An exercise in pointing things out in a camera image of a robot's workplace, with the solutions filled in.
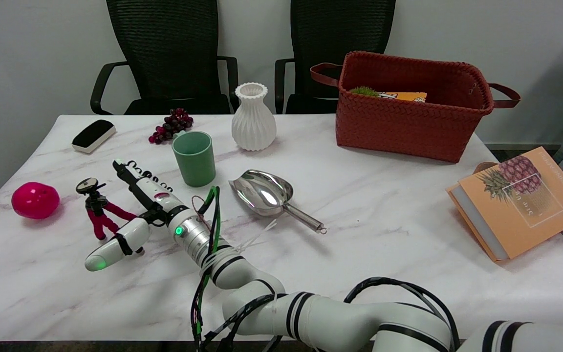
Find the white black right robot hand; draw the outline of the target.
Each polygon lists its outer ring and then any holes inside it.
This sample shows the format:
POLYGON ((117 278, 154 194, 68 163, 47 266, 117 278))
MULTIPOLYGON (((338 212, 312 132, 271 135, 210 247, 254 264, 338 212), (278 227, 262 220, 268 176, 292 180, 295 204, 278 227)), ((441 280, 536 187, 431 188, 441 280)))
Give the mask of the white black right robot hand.
POLYGON ((103 270, 128 256, 144 254, 143 245, 149 241, 154 226, 165 226, 174 238, 183 238, 192 231, 187 222, 194 218, 195 212, 170 187, 144 174, 131 162, 115 159, 112 167, 145 212, 121 226, 111 239, 85 258, 85 268, 90 272, 103 270))

